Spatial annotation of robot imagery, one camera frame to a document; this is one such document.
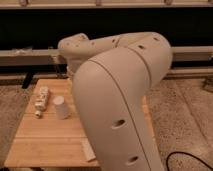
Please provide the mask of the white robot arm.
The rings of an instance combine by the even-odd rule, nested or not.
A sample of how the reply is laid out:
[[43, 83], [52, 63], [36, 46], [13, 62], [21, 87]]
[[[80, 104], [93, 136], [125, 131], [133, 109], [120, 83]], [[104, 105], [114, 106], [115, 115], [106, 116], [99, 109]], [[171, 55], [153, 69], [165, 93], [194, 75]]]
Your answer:
[[164, 171], [142, 97], [168, 73], [172, 48], [156, 32], [64, 38], [72, 95], [102, 171]]

